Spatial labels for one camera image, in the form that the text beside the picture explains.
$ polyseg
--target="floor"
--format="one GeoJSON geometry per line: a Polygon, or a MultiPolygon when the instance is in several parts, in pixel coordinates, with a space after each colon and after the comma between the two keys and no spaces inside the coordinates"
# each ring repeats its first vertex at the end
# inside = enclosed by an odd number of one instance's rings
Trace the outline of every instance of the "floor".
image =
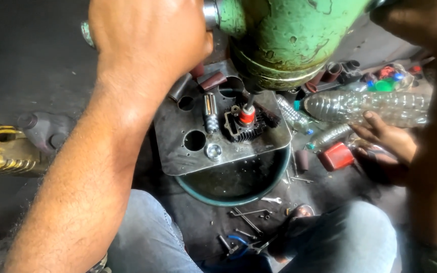
{"type": "MultiPolygon", "coordinates": [[[[18,115],[27,111],[43,110],[73,118],[81,115],[94,87],[97,64],[97,53],[80,34],[80,22],[87,18],[88,2],[0,0],[1,124],[15,124],[18,115]]],[[[379,58],[387,57],[395,58],[391,52],[379,58]]],[[[220,255],[223,249],[216,240],[217,233],[226,235],[233,228],[250,231],[241,220],[229,219],[229,209],[198,202],[172,178],[156,175],[159,158],[152,151],[152,141],[148,138],[137,163],[134,187],[148,190],[167,208],[183,231],[192,258],[220,255]]],[[[374,184],[354,168],[327,173],[314,156],[310,158],[310,166],[307,178],[315,183],[280,183],[270,194],[270,197],[282,197],[281,205],[261,201],[241,209],[274,210],[275,217],[269,221],[254,220],[266,233],[275,230],[285,218],[284,209],[294,203],[311,204],[321,213],[359,196],[371,199],[389,212],[393,222],[405,221],[402,188],[374,184]]],[[[33,198],[37,183],[36,179],[0,175],[0,236],[10,234],[33,198]]]]}

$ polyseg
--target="dark floor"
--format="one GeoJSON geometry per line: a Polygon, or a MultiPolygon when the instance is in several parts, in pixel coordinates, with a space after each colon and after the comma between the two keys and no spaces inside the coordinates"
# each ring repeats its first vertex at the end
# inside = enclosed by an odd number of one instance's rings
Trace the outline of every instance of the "dark floor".
{"type": "MultiPolygon", "coordinates": [[[[94,87],[97,64],[97,53],[80,34],[80,22],[87,18],[88,2],[0,0],[0,123],[15,124],[17,116],[28,111],[62,113],[73,118],[81,115],[94,87]]],[[[369,66],[409,56],[415,50],[372,25],[365,16],[352,30],[355,31],[345,37],[335,58],[358,58],[364,66],[369,66]],[[382,50],[376,48],[379,44],[383,45],[382,50]]],[[[169,177],[152,177],[150,143],[147,140],[143,144],[135,187],[152,192],[170,211],[184,232],[193,258],[220,253],[215,239],[217,232],[226,234],[234,227],[248,230],[242,222],[229,220],[228,209],[196,201],[169,177]]],[[[315,157],[310,164],[308,173],[314,175],[309,178],[317,183],[280,183],[270,197],[283,196],[291,204],[306,202],[322,212],[360,195],[370,196],[392,213],[393,220],[404,221],[402,189],[374,185],[353,168],[327,173],[315,157]]],[[[36,188],[35,179],[0,176],[0,234],[8,233],[14,226],[36,188]]],[[[260,206],[280,212],[286,205],[290,204],[278,206],[259,201],[244,210],[260,206]]],[[[281,220],[278,217],[267,225],[264,220],[257,223],[272,232],[281,220]]]]}

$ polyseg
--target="red container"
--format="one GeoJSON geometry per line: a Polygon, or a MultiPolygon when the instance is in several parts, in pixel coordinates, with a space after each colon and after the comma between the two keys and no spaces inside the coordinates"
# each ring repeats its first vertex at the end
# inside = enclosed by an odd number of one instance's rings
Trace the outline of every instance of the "red container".
{"type": "Polygon", "coordinates": [[[354,155],[342,142],[339,142],[327,151],[320,153],[318,158],[327,171],[340,170],[355,162],[354,155]]]}

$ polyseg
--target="hand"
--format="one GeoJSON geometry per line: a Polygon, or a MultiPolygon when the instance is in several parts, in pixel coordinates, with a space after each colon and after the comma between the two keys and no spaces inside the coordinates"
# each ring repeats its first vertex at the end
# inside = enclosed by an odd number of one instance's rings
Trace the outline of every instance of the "hand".
{"type": "Polygon", "coordinates": [[[359,137],[390,152],[406,165],[411,164],[417,146],[412,137],[401,128],[388,126],[375,112],[366,111],[364,118],[371,128],[351,125],[359,137]]]}
{"type": "Polygon", "coordinates": [[[403,0],[371,12],[385,30],[437,53],[437,0],[403,0]]]}
{"type": "Polygon", "coordinates": [[[98,74],[139,69],[171,86],[213,50],[202,8],[203,0],[91,0],[98,74]]]}

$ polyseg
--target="metal plate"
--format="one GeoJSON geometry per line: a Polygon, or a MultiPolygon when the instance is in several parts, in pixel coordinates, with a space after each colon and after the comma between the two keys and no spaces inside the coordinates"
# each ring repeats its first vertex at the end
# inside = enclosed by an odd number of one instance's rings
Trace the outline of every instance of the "metal plate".
{"type": "MultiPolygon", "coordinates": [[[[205,66],[205,75],[198,79],[199,82],[207,79],[217,71],[221,71],[227,77],[237,77],[237,71],[232,62],[225,60],[205,66]]],[[[230,107],[234,105],[235,98],[223,96],[218,87],[210,90],[210,92],[216,96],[222,130],[208,134],[203,126],[203,94],[194,88],[195,86],[189,85],[183,94],[184,97],[193,98],[194,106],[191,110],[184,111],[179,109],[177,103],[166,98],[156,112],[154,119],[156,139],[162,169],[165,174],[177,176],[207,169],[264,152],[281,149],[286,147],[291,141],[288,126],[285,122],[281,122],[276,128],[266,128],[262,135],[252,141],[230,142],[225,134],[226,130],[223,129],[225,123],[224,113],[229,111],[230,107]],[[185,136],[187,133],[195,130],[205,134],[206,143],[204,147],[211,143],[216,143],[222,147],[220,161],[214,162],[208,159],[203,148],[198,151],[190,151],[185,147],[185,136]]],[[[263,94],[256,96],[256,101],[274,114],[282,117],[274,92],[264,91],[263,94]]]]}

